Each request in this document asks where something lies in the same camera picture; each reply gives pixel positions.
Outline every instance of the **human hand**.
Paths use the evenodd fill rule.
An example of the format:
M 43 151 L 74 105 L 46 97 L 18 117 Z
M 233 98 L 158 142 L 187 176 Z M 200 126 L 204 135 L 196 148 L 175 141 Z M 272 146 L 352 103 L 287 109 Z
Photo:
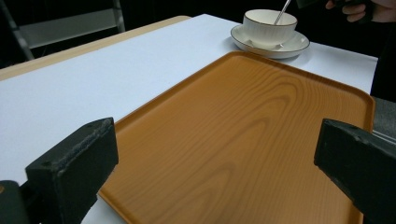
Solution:
M 374 3 L 373 19 L 377 22 L 396 22 L 396 0 L 371 0 Z M 335 7 L 334 1 L 327 2 L 327 9 Z M 358 21 L 366 14 L 366 5 L 347 5 L 342 8 L 342 12 L 346 14 L 346 19 L 350 22 Z

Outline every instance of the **saucer rim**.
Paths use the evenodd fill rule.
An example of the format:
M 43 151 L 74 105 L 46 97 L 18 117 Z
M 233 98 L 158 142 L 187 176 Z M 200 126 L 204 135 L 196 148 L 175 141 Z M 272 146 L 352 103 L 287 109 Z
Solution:
M 242 25 L 243 25 L 243 24 L 238 24 L 238 25 L 236 25 L 235 27 L 233 27 L 233 29 L 231 29 L 231 37 L 233 38 L 233 40 L 235 40 L 235 41 L 237 41 L 238 43 L 242 44 L 243 46 L 247 47 L 247 51 L 250 51 L 250 52 L 251 52 L 251 50 L 249 50 L 249 49 L 255 49 L 255 50 L 258 50 L 258 51 L 262 51 L 262 53 L 259 53 L 259 54 L 262 55 L 262 56 L 270 57 L 270 56 L 266 55 L 265 52 L 268 52 L 268 53 L 276 53 L 277 56 L 280 56 L 280 54 L 294 53 L 293 55 L 287 56 L 287 57 L 274 57 L 274 56 L 273 56 L 273 57 L 270 57 L 270 58 L 275 58 L 275 59 L 290 58 L 290 57 L 294 57 L 294 56 L 299 55 L 299 54 L 302 53 L 305 49 L 307 49 L 307 48 L 310 46 L 310 44 L 311 44 L 311 41 L 308 39 L 308 37 L 306 37 L 305 35 L 301 34 L 301 33 L 298 32 L 298 31 L 294 31 L 295 34 L 301 35 L 301 36 L 303 36 L 303 37 L 306 39 L 307 45 L 306 45 L 305 47 L 303 47 L 303 48 L 298 48 L 298 49 L 292 49 L 292 50 L 270 50 L 270 49 L 261 49 L 261 48 L 255 47 L 255 46 L 253 46 L 253 45 L 249 45 L 249 44 L 247 44 L 246 42 L 242 42 L 240 39 L 236 38 L 236 37 L 233 35 L 233 31 L 234 31 L 236 28 L 241 27 Z

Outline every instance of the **white table surface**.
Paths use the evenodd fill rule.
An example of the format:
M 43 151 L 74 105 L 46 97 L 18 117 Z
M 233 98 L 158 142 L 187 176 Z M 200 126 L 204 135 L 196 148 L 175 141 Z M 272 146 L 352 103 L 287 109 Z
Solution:
M 80 126 L 117 121 L 239 50 L 230 36 L 237 24 L 204 14 L 0 81 L 0 180 L 21 185 L 24 168 Z M 377 58 L 311 42 L 298 57 L 279 61 L 369 93 Z M 83 223 L 123 221 L 99 198 Z

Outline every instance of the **wooden table edge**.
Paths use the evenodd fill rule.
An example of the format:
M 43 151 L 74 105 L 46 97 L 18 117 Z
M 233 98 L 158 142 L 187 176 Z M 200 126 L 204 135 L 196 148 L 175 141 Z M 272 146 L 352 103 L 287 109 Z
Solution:
M 110 37 L 106 37 L 100 40 L 93 41 L 91 43 L 77 46 L 72 49 L 66 49 L 57 53 L 53 53 L 51 55 L 42 57 L 42 58 L 37 58 L 32 61 L 28 61 L 25 63 L 18 63 L 15 65 L 12 65 L 10 67 L 6 67 L 3 69 L 0 69 L 0 81 L 15 77 L 30 71 L 34 71 L 36 69 L 54 64 L 54 63 L 59 63 L 61 61 L 77 57 L 79 55 L 98 50 L 107 46 L 110 46 L 115 43 L 119 43 L 123 40 L 127 40 L 129 38 L 138 36 L 138 35 L 143 35 L 145 33 L 163 28 L 165 26 L 184 21 L 189 19 L 190 17 L 188 16 L 175 16 L 170 19 L 166 19 L 163 21 L 157 21 L 152 24 L 142 26 L 118 35 L 113 35 Z

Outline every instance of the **cup rim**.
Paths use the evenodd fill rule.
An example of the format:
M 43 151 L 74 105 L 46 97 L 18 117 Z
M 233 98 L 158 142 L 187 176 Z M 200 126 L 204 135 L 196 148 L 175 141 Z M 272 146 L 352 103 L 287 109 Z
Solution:
M 280 10 L 273 10 L 273 9 L 251 9 L 251 10 L 248 10 L 248 11 L 246 11 L 246 12 L 244 13 L 244 18 L 246 18 L 246 19 L 248 19 L 248 20 L 250 20 L 250 21 L 257 22 L 257 23 L 259 23 L 259 24 L 265 24 L 265 25 L 273 25 L 273 24 L 272 24 L 272 23 L 268 23 L 268 22 L 260 22 L 260 21 L 256 21 L 256 20 L 251 19 L 247 14 L 248 14 L 249 12 L 252 12 L 252 11 L 273 11 L 273 12 L 280 12 Z M 293 18 L 293 19 L 294 19 L 294 22 L 293 22 L 293 23 L 288 23 L 288 24 L 277 24 L 276 26 L 290 26 L 290 25 L 297 24 L 298 20 L 297 20 L 297 18 L 296 18 L 295 16 L 289 14 L 289 13 L 286 12 L 286 11 L 283 12 L 283 15 L 288 15 L 289 17 Z

